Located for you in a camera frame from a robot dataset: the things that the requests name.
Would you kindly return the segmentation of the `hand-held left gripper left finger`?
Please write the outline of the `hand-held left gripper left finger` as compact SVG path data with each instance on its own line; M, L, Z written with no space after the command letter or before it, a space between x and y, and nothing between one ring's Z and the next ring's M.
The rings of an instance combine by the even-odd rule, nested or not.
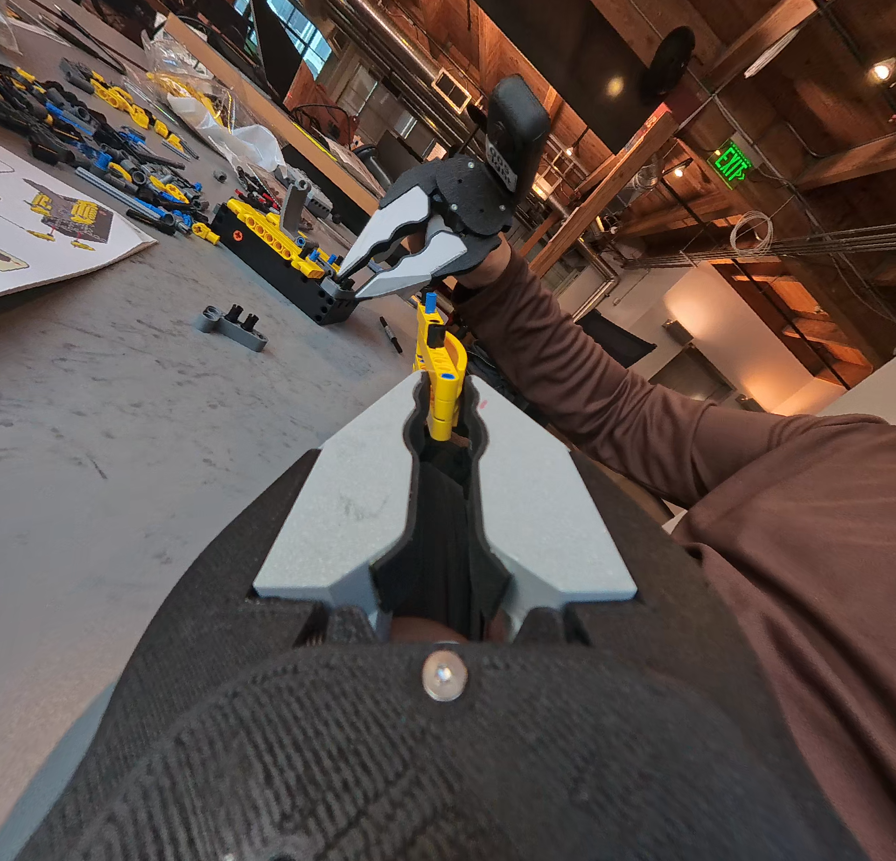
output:
M253 590L326 608L391 611L375 566L411 538L420 481L413 430L428 381L414 372L320 447Z

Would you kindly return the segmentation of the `grey desk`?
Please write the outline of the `grey desk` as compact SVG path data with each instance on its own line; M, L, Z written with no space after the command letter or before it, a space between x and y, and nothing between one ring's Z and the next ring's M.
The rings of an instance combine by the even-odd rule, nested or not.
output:
M177 579L308 449L409 373L394 298L321 328L230 252L168 237L2 301L2 820ZM252 352L194 328L259 318Z

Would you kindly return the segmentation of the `white plastic bag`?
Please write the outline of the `white plastic bag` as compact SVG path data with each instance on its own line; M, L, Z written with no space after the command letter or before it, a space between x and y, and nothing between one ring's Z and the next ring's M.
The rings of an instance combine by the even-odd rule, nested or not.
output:
M207 108L191 96L167 96L173 114L200 138L223 155L233 169L249 164L274 173L286 165L274 133L258 124L232 130L218 124Z

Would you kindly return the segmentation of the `open instruction booklet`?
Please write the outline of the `open instruction booklet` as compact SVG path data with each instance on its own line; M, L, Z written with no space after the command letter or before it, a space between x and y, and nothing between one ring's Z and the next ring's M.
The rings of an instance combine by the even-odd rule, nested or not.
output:
M97 272L156 243L82 190L2 149L2 297Z

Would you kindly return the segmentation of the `grey curved brick panel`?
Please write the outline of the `grey curved brick panel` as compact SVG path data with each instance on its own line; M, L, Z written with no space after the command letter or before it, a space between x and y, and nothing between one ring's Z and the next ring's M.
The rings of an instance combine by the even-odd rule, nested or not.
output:
M303 227L303 211L310 189L311 183L307 178L292 180L287 186L280 208L280 230L291 240L297 240Z

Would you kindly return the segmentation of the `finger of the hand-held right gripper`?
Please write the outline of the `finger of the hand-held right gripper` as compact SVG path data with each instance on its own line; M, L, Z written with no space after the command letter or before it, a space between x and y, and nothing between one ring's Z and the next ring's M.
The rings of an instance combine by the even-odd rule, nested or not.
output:
M450 230L430 237L421 251L403 257L396 267L375 274L354 292L354 300L364 302L387 295L413 293L431 282L436 272L467 253L464 238Z
M347 283L360 271L372 273L369 283L430 283L433 265L412 263L416 253L406 252L392 266L377 263L378 255L390 253L396 243L425 232L435 206L440 205L437 187L411 187L375 213L345 255L336 283Z

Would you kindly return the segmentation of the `pile of small bricks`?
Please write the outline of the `pile of small bricks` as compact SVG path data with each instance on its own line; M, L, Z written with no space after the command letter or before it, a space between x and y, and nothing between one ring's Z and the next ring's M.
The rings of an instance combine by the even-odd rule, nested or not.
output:
M175 156L158 154L145 129L163 129L164 123L94 70L66 59L59 65L67 85L2 63L2 127L25 139L35 160L70 168L118 202L132 222L218 245L203 185L185 176L187 150L180 138L163 132Z

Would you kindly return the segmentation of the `tall wooden pillar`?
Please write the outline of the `tall wooden pillar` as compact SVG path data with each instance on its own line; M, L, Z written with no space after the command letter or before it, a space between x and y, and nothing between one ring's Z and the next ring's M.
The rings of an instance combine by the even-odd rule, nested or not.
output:
M583 183L584 189L578 191L580 204L531 262L530 269L536 277L542 278L554 266L677 129L676 115L667 104L660 104L626 147L602 165L597 176L591 176Z

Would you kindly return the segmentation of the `clear plastic bags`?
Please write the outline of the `clear plastic bags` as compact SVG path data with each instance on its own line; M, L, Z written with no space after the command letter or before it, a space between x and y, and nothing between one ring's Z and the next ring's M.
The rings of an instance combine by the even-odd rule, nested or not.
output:
M164 29L150 37L140 34L149 66L147 79L165 96L192 98L225 128L231 126L234 106L230 89Z

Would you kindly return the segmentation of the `black yellow brick block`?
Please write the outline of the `black yellow brick block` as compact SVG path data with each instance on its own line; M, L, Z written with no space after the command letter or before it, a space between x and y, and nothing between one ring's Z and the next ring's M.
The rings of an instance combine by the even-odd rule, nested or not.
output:
M276 213L264 214L239 197L218 206L210 226L219 244L320 326L346 322L357 302L330 279L328 264L314 241L292 239Z

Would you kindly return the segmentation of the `grey brick hub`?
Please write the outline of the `grey brick hub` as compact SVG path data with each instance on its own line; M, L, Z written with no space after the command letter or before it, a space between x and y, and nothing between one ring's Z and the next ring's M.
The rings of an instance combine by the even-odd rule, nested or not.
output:
M325 195L308 174L288 164L280 164L273 171L276 181L285 191L285 199L297 198L301 209L320 220L331 219L334 209L330 198Z

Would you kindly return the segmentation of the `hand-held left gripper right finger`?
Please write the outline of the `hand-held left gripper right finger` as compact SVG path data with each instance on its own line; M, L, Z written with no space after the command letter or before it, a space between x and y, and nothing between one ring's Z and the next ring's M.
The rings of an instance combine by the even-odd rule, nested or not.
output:
M516 634L532 609L625 602L637 587L570 450L470 376L474 471L487 551L510 576L500 609Z

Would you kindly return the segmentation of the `computer monitor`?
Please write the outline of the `computer monitor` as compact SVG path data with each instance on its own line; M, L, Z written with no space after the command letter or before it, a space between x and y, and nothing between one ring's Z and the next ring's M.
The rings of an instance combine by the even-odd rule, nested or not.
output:
M303 60L266 0L250 0L250 8L265 80L275 101L285 104Z

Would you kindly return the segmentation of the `yellow brick assembly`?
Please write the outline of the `yellow brick assembly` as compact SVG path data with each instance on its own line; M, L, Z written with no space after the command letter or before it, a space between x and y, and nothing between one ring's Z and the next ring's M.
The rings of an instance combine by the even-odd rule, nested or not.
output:
M417 327L414 369L429 378L428 432L434 441L447 442L460 418L468 355L442 319L436 293L426 293L419 303Z

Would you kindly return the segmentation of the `red black small bricks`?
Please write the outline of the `red black small bricks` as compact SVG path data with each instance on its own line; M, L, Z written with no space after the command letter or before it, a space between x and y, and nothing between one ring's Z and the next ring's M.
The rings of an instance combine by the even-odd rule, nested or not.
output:
M269 186L268 182L258 177L251 168L247 170L244 167L238 165L237 175L240 184L243 186L246 192L258 196L265 196L270 200L270 203L272 205L280 204L281 195L276 190L276 188L272 188L271 186Z

